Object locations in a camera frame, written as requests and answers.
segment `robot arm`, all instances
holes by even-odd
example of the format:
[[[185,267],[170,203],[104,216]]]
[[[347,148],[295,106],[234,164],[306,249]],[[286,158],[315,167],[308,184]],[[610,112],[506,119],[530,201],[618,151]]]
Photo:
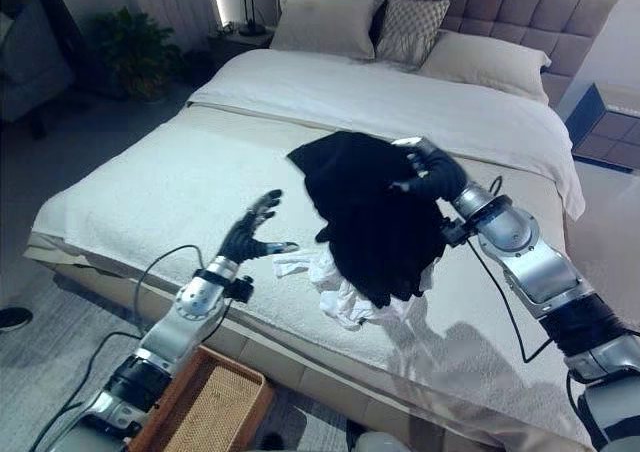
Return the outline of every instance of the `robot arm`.
[[[176,294],[167,314],[142,338],[138,349],[107,384],[49,441],[48,451],[115,452],[135,437],[153,405],[200,343],[215,331],[225,312],[225,297],[246,302],[251,279],[236,279],[245,260],[298,249],[293,242],[262,243],[256,229],[275,212],[282,192],[262,196],[227,234],[206,269],[197,270]]]
[[[571,376],[587,385],[579,418],[594,447],[640,450],[640,339],[629,333],[586,278],[540,237],[535,218],[469,180],[460,165],[424,138],[394,142],[423,175],[396,187],[449,201],[460,215],[443,235],[450,245],[477,235],[511,289],[565,355]]]

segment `lamp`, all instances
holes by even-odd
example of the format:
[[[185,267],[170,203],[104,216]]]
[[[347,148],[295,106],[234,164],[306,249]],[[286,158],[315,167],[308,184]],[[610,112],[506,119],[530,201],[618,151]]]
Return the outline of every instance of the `lamp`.
[[[238,28],[238,32],[240,33],[240,35],[256,36],[256,35],[262,35],[266,32],[264,25],[256,24],[256,11],[255,11],[255,6],[253,4],[253,0],[251,0],[251,18],[249,18],[247,0],[244,0],[244,16],[247,23],[244,25],[241,25]]]

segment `nightstand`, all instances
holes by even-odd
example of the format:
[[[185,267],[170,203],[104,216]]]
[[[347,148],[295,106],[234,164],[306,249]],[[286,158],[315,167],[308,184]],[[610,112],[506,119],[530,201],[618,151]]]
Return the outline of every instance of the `nightstand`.
[[[209,48],[216,70],[233,59],[236,55],[250,50],[266,49],[273,39],[273,30],[267,29],[266,34],[247,37],[238,33],[237,27],[229,34],[209,37]]]
[[[640,169],[640,93],[593,84],[566,125],[576,159],[625,172]]]

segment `floor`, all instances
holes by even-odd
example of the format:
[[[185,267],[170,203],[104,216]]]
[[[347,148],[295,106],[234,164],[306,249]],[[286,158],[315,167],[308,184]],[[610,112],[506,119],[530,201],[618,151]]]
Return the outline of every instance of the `floor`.
[[[2,131],[0,306],[23,305],[35,312],[30,326],[0,335],[3,450],[26,450],[72,390],[101,337],[114,329],[133,330],[122,311],[98,307],[93,302],[99,301],[86,291],[58,287],[51,271],[22,257],[38,208],[175,115],[189,93],[176,87],[164,103],[143,105],[70,92],[45,110],[45,140],[33,141],[20,124]],[[567,226],[570,254],[614,309],[640,325],[640,177],[586,164],[577,169],[587,212]],[[97,369],[102,371],[92,375],[85,390],[100,386],[133,347],[128,339],[115,341],[117,347],[101,355]],[[341,452],[346,450],[345,420],[279,388],[258,440],[276,430],[287,447]],[[452,445],[450,450],[463,449]]]
[[[576,164],[587,210],[567,224],[571,258],[598,293],[640,330],[640,176]]]

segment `wicker basket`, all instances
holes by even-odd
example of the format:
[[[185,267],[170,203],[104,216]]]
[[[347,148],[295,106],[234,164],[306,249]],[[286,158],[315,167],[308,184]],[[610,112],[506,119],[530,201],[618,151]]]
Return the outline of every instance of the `wicker basket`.
[[[262,374],[200,347],[129,450],[245,450],[272,398],[273,388]]]

